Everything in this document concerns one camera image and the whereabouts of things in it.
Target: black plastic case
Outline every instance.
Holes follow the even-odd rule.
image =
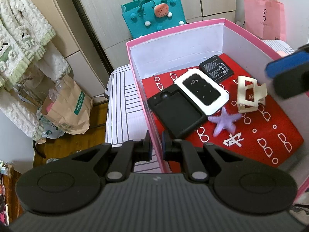
[[[208,120],[176,84],[149,98],[148,105],[173,138],[186,138]]]

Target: teal felt bag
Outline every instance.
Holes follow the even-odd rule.
[[[121,8],[133,38],[186,22],[181,0],[133,0]]]

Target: blue pom-pom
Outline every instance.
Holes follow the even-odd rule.
[[[131,18],[132,21],[136,21],[137,20],[137,15],[135,13],[132,13],[130,15],[130,18]]]
[[[170,5],[175,6],[176,5],[176,0],[170,0]]]

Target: white wall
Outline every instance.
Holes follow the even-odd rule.
[[[297,49],[309,37],[309,0],[279,0],[285,5],[287,43]],[[244,0],[236,0],[236,20],[244,21]]]
[[[12,161],[14,170],[24,173],[33,166],[32,139],[0,110],[0,160]]]

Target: purple starfish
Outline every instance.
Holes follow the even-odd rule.
[[[233,123],[241,117],[242,114],[240,113],[229,115],[225,107],[222,107],[221,109],[221,116],[209,116],[208,120],[217,124],[214,130],[214,137],[217,137],[224,129],[227,129],[230,133],[234,134],[236,126]]]

